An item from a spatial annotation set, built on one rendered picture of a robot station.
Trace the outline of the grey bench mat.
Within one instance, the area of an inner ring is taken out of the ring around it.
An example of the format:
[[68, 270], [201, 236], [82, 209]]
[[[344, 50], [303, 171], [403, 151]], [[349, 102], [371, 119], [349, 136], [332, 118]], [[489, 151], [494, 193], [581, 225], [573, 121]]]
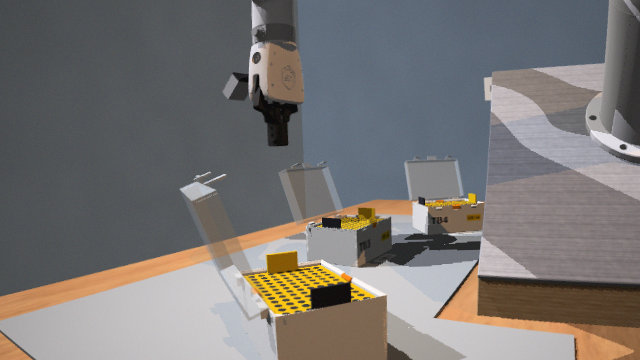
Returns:
[[[574, 335], [436, 318], [479, 261], [482, 230], [427, 235], [391, 217], [392, 249], [332, 266], [387, 295], [387, 360], [575, 360]], [[243, 250], [251, 269], [306, 231]], [[396, 255], [375, 262], [385, 254]], [[0, 320], [33, 360], [263, 360], [212, 260]]]

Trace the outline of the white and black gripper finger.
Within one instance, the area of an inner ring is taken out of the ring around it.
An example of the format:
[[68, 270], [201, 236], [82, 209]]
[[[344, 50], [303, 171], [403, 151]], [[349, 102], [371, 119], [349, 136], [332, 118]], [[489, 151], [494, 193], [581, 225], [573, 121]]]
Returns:
[[[290, 115], [293, 113], [298, 112], [298, 107], [295, 104], [280, 104], [280, 113], [281, 113], [281, 121], [284, 122], [284, 140], [285, 140], [285, 144], [283, 146], [287, 146], [288, 145], [288, 123], [290, 121]], [[284, 108], [284, 112], [283, 112], [283, 108]]]
[[264, 100], [264, 98], [265, 96], [263, 95], [260, 88], [258, 74], [256, 80], [253, 108], [263, 114], [264, 121], [265, 123], [267, 123], [268, 146], [283, 146], [285, 144], [284, 122], [280, 122], [281, 113], [279, 102], [273, 101], [273, 103], [268, 104], [267, 100]]

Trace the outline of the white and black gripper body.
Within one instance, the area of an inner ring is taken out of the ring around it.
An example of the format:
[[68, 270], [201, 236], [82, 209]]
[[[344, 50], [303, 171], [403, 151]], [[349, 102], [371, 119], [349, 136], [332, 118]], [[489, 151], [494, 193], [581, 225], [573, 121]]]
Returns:
[[294, 42], [265, 40], [252, 46], [249, 62], [249, 95], [252, 102], [258, 74], [264, 100], [268, 103], [304, 102], [301, 61]]

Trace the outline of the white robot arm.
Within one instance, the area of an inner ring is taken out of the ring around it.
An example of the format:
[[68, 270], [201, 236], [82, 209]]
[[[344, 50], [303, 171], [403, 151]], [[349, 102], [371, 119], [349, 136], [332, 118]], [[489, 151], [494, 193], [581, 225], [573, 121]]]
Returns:
[[[296, 44], [295, 29], [295, 0], [252, 0], [253, 45]], [[244, 101], [248, 88], [249, 74], [233, 72], [222, 92]], [[609, 0], [602, 92], [589, 103], [585, 124], [605, 151], [640, 163], [640, 0]]]

